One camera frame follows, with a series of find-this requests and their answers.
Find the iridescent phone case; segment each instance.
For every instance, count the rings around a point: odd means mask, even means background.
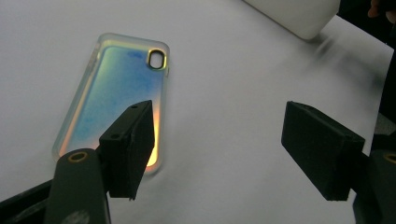
[[[155,171],[160,165],[168,57],[169,48],[162,42],[101,35],[53,146],[55,159],[74,149],[97,148],[99,137],[129,105],[151,100],[155,146],[146,172]]]

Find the white surface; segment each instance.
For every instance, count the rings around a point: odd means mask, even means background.
[[[315,37],[340,7],[340,0],[245,1],[302,39]]]
[[[113,223],[354,223],[280,144],[286,102],[371,144],[392,49],[339,18],[311,43],[241,1],[0,3],[0,201],[52,177],[51,146],[105,32],[171,49],[163,167]]]

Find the white table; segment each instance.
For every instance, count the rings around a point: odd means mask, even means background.
[[[0,3],[0,201],[52,178],[50,149],[105,32],[171,49],[163,166],[113,223],[354,223],[280,144],[287,101],[369,151],[392,49],[334,18],[304,42],[242,1]]]

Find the phone case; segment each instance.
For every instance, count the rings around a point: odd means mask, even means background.
[[[55,159],[75,149],[97,148],[99,137],[129,105],[151,100],[155,146],[146,172],[155,171],[160,165],[168,57],[169,48],[162,42],[101,35],[53,146]]]

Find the camera cutout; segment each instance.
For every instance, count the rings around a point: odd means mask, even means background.
[[[165,54],[158,50],[152,50],[148,54],[148,65],[153,69],[163,68],[165,64]]]

